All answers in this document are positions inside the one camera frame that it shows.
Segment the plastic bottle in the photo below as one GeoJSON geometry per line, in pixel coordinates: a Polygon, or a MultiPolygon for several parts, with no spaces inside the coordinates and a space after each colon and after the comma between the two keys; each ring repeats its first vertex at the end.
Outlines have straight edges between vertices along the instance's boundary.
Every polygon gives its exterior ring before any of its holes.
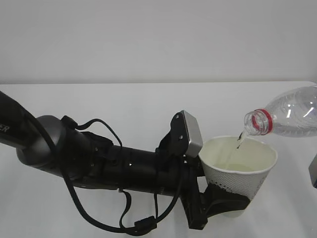
{"type": "Polygon", "coordinates": [[[245,131],[249,135],[270,132],[289,137],[317,135],[317,85],[288,91],[264,109],[246,114],[245,131]]]}

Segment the robotic arm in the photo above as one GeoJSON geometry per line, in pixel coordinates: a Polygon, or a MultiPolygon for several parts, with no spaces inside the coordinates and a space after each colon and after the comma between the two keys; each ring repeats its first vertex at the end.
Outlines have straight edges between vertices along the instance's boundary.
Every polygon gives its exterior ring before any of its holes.
{"type": "Polygon", "coordinates": [[[178,198],[184,207],[190,229],[202,230],[208,217],[233,210],[243,210],[247,197],[229,193],[209,184],[199,191],[197,177],[204,176],[198,153],[203,146],[197,120],[186,111],[178,112],[170,123],[170,131],[155,152],[123,147],[113,130],[102,120],[94,119],[78,125],[64,116],[34,118],[18,102],[0,92],[0,142],[16,148],[19,160],[28,166],[63,177],[70,195],[86,221],[115,233],[142,236],[157,227],[172,210],[178,198]],[[92,123],[101,122],[118,139],[115,146],[107,138],[84,131],[92,123]],[[91,218],[82,207],[75,187],[110,189],[123,192],[127,198],[120,227],[110,227],[91,218]],[[137,221],[134,227],[122,224],[131,206],[125,190],[173,196],[161,215],[137,221]]]}

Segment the white paper cup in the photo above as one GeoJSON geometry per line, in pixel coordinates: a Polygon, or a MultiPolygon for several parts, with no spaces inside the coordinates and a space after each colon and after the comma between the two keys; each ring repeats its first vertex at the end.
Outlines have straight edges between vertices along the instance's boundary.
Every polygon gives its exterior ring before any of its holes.
{"type": "Polygon", "coordinates": [[[237,147],[237,139],[234,136],[215,137],[204,143],[199,157],[208,183],[252,200],[274,167],[277,152],[267,144],[246,138],[225,169],[230,153],[237,147]]]}

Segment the white wall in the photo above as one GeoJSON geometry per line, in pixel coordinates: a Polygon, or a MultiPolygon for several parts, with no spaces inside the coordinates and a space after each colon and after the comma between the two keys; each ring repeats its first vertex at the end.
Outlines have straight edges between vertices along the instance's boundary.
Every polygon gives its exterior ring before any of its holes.
{"type": "MultiPolygon", "coordinates": [[[[204,140],[238,135],[246,112],[265,106],[285,90],[307,82],[1,85],[35,116],[68,115],[79,123],[106,120],[124,146],[153,151],[169,130],[173,115],[186,109],[198,120],[204,140]]],[[[95,133],[110,133],[94,125],[95,133]]],[[[278,151],[278,162],[239,218],[218,215],[203,231],[189,230],[181,203],[147,238],[316,238],[317,189],[308,166],[317,153],[317,138],[259,138],[278,151]]],[[[201,179],[202,187],[206,182],[201,179]]],[[[78,194],[90,215],[117,226],[125,205],[122,193],[82,190],[78,194]]],[[[150,194],[133,192],[124,223],[154,213],[150,194]]],[[[162,212],[170,197],[159,197],[162,212]]],[[[14,149],[0,145],[1,238],[123,238],[86,223],[73,205],[63,180],[21,164],[14,149]]]]}
{"type": "Polygon", "coordinates": [[[2,0],[0,83],[315,80],[316,0],[2,0]]]}

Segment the bottle mouth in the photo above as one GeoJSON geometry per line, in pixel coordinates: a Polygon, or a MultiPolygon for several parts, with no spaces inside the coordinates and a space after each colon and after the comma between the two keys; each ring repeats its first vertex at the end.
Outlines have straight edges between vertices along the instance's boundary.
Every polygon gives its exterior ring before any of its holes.
{"type": "Polygon", "coordinates": [[[249,135],[266,135],[273,129],[273,120],[267,110],[257,109],[246,114],[244,125],[249,135]]]}

